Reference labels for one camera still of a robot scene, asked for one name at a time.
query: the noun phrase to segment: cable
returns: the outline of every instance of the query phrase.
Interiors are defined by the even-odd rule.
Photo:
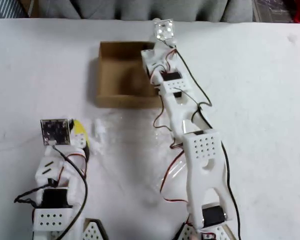
[[[154,119],[152,125],[153,125],[153,127],[154,127],[155,129],[166,128],[166,129],[168,129],[170,132],[172,132],[171,128],[168,127],[167,125],[156,126],[157,120],[161,117],[161,115],[164,113],[164,110],[165,110],[164,101],[163,101],[163,99],[162,99],[162,96],[159,95],[159,97],[160,97],[160,100],[161,100],[161,106],[162,106],[162,109],[161,109],[160,114]]]
[[[24,196],[27,196],[29,194],[32,194],[32,193],[35,193],[37,192],[38,190],[40,189],[45,189],[47,187],[52,187],[52,184],[49,182],[48,184],[45,184],[43,186],[39,186],[39,187],[36,187],[32,190],[29,190],[29,191],[26,191],[20,195],[18,195],[15,199],[14,199],[14,203],[20,203],[20,204],[31,204],[32,207],[34,207],[35,209],[37,209],[39,206],[37,205],[37,203],[35,201],[33,201],[31,198],[27,198],[27,199],[20,199]]]
[[[170,63],[168,62],[168,56],[170,55],[170,54],[172,54],[172,53],[175,53],[176,52],[176,48],[175,49],[173,49],[172,51],[170,51],[166,56],[165,56],[165,61],[166,61],[166,63],[168,64],[168,71],[170,72],[170,70],[171,70],[171,66],[170,66]]]
[[[208,120],[203,116],[203,114],[201,113],[201,108],[198,105],[198,109],[196,110],[197,113],[199,113],[201,119],[209,126],[209,128],[213,129],[213,127],[211,126],[211,124],[208,122]],[[239,209],[238,209],[238,205],[235,199],[235,196],[231,190],[231,186],[230,186],[230,165],[229,165],[229,158],[228,158],[228,154],[226,151],[226,148],[224,146],[224,143],[221,141],[221,147],[223,150],[223,154],[224,154],[224,158],[225,158],[225,164],[226,164],[226,185],[228,188],[228,191],[230,193],[234,208],[235,208],[235,213],[236,213],[236,218],[237,218],[237,224],[238,224],[238,238],[239,240],[241,240],[241,223],[240,223],[240,214],[239,214]]]
[[[77,221],[78,217],[80,216],[80,214],[82,213],[83,209],[85,208],[85,205],[86,205],[86,202],[87,202],[87,198],[88,198],[88,184],[87,184],[86,178],[82,174],[81,170],[66,155],[64,155],[60,150],[58,150],[55,145],[53,145],[52,148],[54,150],[56,150],[63,157],[63,159],[66,162],[68,162],[76,170],[76,172],[82,178],[82,181],[84,183],[84,188],[85,188],[84,199],[83,199],[83,202],[82,202],[82,205],[81,205],[79,211],[77,212],[77,214],[75,215],[75,217],[72,219],[72,221],[70,222],[70,224],[66,227],[66,229],[56,239],[56,240],[61,240],[69,232],[69,230],[75,224],[75,222]]]
[[[155,73],[156,68],[158,68],[158,67],[163,67],[163,72],[164,72],[164,73],[167,72],[165,66],[163,66],[162,64],[159,64],[159,65],[155,66],[154,69],[152,70],[151,74],[150,74],[150,84],[153,84],[153,82],[152,82],[152,77],[153,77],[153,75],[154,75],[154,73]]]
[[[173,138],[173,143],[170,144],[169,148],[170,149],[178,149],[178,148],[181,148],[183,146],[183,143],[179,143],[179,144],[176,144],[176,138],[174,137]]]
[[[199,104],[199,103],[197,103],[197,101],[196,101],[192,96],[190,96],[190,95],[189,95],[187,92],[185,92],[184,90],[182,90],[182,89],[180,89],[180,88],[177,88],[177,87],[174,87],[174,89],[177,89],[177,90],[183,92],[185,95],[187,95],[189,98],[191,98],[192,101],[194,101],[195,104],[197,104],[197,105]]]
[[[161,187],[160,187],[160,194],[162,194],[162,189],[164,188],[164,185],[165,185],[165,182],[167,180],[167,176],[170,172],[170,169],[172,168],[172,166],[176,163],[176,161],[185,153],[184,150],[182,150],[175,158],[174,160],[170,163],[170,165],[168,166],[165,174],[164,174],[164,177],[163,177],[163,180],[162,180],[162,183],[161,183]],[[185,202],[185,203],[188,203],[187,200],[184,200],[184,199],[170,199],[170,198],[165,198],[164,196],[162,196],[164,200],[166,200],[167,202],[171,202],[171,203],[174,203],[174,202]]]
[[[178,51],[178,49],[175,48],[175,52],[179,55],[179,57],[181,58],[184,66],[186,67],[187,71],[189,72],[192,80],[194,81],[195,85],[200,89],[200,91],[203,93],[203,95],[206,97],[206,99],[208,100],[208,102],[204,102],[204,104],[208,105],[209,107],[212,107],[212,102],[210,101],[210,98],[208,97],[208,95],[205,93],[205,91],[200,87],[200,85],[198,84],[198,82],[196,81],[195,77],[192,75],[186,61],[184,60],[184,58],[181,56],[180,52]]]
[[[71,153],[71,154],[69,154],[67,156],[67,158],[70,157],[70,156],[80,156],[80,157],[83,157],[83,159],[84,159],[84,177],[86,178],[87,177],[87,166],[88,166],[86,157],[83,154],[80,154],[80,153]]]

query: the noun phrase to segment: black wire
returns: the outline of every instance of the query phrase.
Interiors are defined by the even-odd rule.
[[[208,97],[208,95],[205,93],[205,91],[200,87],[200,85],[198,84],[197,80],[195,79],[195,77],[192,75],[186,61],[184,60],[184,58],[181,56],[180,52],[178,51],[178,49],[175,49],[176,53],[179,55],[179,57],[181,58],[184,66],[186,67],[187,71],[189,72],[192,80],[194,81],[195,85],[200,89],[200,91],[203,93],[203,95],[206,97],[206,99],[208,100],[208,102],[203,102],[203,104],[208,105],[209,107],[212,107],[212,102],[210,101],[210,98]]]
[[[77,173],[80,175],[80,177],[82,178],[82,181],[84,183],[84,187],[85,187],[85,194],[84,194],[84,199],[83,199],[83,203],[79,209],[79,211],[77,212],[77,214],[75,215],[75,217],[73,218],[73,220],[70,222],[70,224],[66,227],[66,229],[61,233],[60,236],[58,236],[58,238],[56,240],[61,240],[71,229],[71,227],[75,224],[75,222],[77,221],[78,217],[80,216],[80,214],[82,213],[83,209],[85,208],[86,205],[86,201],[88,198],[88,184],[87,181],[85,179],[85,176],[82,174],[82,172],[79,170],[79,168],[66,156],[64,155],[60,150],[58,150],[56,148],[56,146],[52,146],[52,148],[54,150],[56,150],[62,157],[63,159],[68,162],[76,171]]]
[[[185,92],[184,90],[182,90],[182,89],[180,89],[180,88],[177,88],[177,87],[174,87],[174,89],[177,89],[177,90],[179,90],[179,91],[181,91],[182,93],[184,93],[185,95],[187,95],[189,98],[191,98],[191,100],[192,101],[194,101],[194,103],[195,104],[199,104],[199,103],[197,103],[197,101],[196,100],[194,100],[194,98],[192,97],[192,96],[190,96],[187,92]]]
[[[195,113],[199,113],[200,117],[202,118],[202,120],[209,126],[209,128],[213,129],[213,127],[211,126],[211,124],[208,122],[208,120],[203,116],[203,114],[201,113],[201,107],[198,105],[198,109],[196,110]],[[226,148],[224,146],[224,143],[221,141],[221,147],[224,153],[224,157],[225,157],[225,164],[226,164],[226,185],[228,187],[231,199],[233,201],[233,205],[235,208],[235,213],[236,213],[236,218],[237,218],[237,224],[238,224],[238,238],[239,240],[241,240],[241,223],[240,223],[240,215],[239,215],[239,209],[238,209],[238,205],[235,199],[235,196],[231,190],[230,187],[230,165],[229,165],[229,158],[228,158],[228,154],[226,151]]]
[[[43,186],[39,186],[39,187],[36,187],[36,188],[34,188],[34,189],[32,189],[32,190],[26,191],[25,193],[22,193],[22,194],[18,195],[18,196],[14,199],[13,202],[14,202],[14,203],[20,203],[20,204],[31,204],[32,207],[34,207],[35,209],[37,209],[37,208],[38,208],[38,205],[37,205],[36,202],[33,201],[31,198],[27,198],[27,199],[21,199],[21,198],[24,197],[24,196],[27,196],[27,195],[29,195],[29,194],[35,193],[35,192],[37,192],[37,191],[40,190],[40,189],[45,189],[45,188],[47,188],[47,187],[52,187],[52,186],[51,186],[50,183],[48,183],[48,184],[45,184],[45,185],[43,185]]]

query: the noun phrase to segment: circuit board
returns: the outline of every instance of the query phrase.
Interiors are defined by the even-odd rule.
[[[69,145],[70,129],[68,119],[44,119],[41,120],[43,144]]]

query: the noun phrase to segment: white table surface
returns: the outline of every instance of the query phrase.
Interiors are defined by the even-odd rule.
[[[110,111],[93,99],[100,41],[147,41],[151,32],[150,22],[0,19],[0,240],[31,238],[31,206],[13,200],[35,186],[39,120],[72,116],[91,132]],[[242,239],[300,239],[300,24],[178,22],[176,36],[213,102],[206,112],[229,154]],[[143,181],[157,165],[132,164],[143,156],[136,151],[92,156],[84,214],[112,240],[169,240],[185,205]]]

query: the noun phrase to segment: white robot part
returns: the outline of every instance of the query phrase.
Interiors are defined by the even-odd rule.
[[[152,50],[141,51],[141,56],[150,83],[159,89],[163,99],[172,137],[177,144],[183,143],[188,168],[187,207],[193,226],[197,232],[202,232],[207,227],[224,224],[233,219],[235,209],[225,181],[225,156],[219,133],[202,129],[191,121],[199,107],[196,101],[199,98],[191,84],[192,77],[175,47],[161,40],[155,43]],[[208,189],[214,189],[218,194],[219,207],[209,208],[204,204]],[[213,211],[217,211],[217,220],[211,219]]]

